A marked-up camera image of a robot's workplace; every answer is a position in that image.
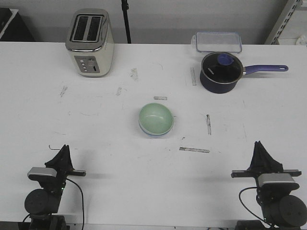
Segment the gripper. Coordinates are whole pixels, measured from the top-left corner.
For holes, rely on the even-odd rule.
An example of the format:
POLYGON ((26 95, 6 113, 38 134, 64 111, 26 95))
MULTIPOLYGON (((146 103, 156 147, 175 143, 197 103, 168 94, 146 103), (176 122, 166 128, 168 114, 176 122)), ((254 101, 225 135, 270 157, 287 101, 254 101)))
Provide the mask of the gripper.
POLYGON ((71 161, 71 153, 69 145, 63 145, 56 156, 45 163, 47 169, 53 169, 57 175, 55 179, 49 179, 44 185, 44 189, 48 192, 62 192, 66 186, 67 177, 86 176, 86 170, 76 170, 73 168, 71 161), (67 169, 61 169, 63 165, 64 150, 66 150, 67 169))
POLYGON ((298 177, 302 175, 300 170, 284 170, 283 165, 276 161, 265 149, 262 143, 255 142, 253 156, 251 159, 251 163, 248 169, 246 170, 232 170, 231 177, 232 178, 257 178, 262 174, 266 173, 287 173, 292 177, 298 177), (264 169, 257 168, 258 167, 258 150, 260 151, 261 163, 264 169))

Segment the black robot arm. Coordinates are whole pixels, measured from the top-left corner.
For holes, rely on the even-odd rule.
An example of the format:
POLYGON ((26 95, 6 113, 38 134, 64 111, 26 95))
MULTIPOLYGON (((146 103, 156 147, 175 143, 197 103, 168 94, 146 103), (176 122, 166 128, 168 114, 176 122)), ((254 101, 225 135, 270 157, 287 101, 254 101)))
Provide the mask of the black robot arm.
POLYGON ((39 182, 41 188, 30 192, 24 208, 31 219, 30 230, 69 230, 65 217, 58 215, 61 197, 66 182, 75 183, 68 176, 86 176, 86 171, 74 169, 69 145, 63 145, 56 156, 45 163, 45 167, 32 167, 27 177, 39 182))
POLYGON ((299 170, 285 170, 264 148, 260 141, 254 144, 250 166, 246 170, 233 170, 233 178, 253 178, 256 185, 256 201, 263 217, 255 220, 239 220, 236 230, 299 230, 307 222, 307 206, 291 194, 299 188, 294 177, 299 170))

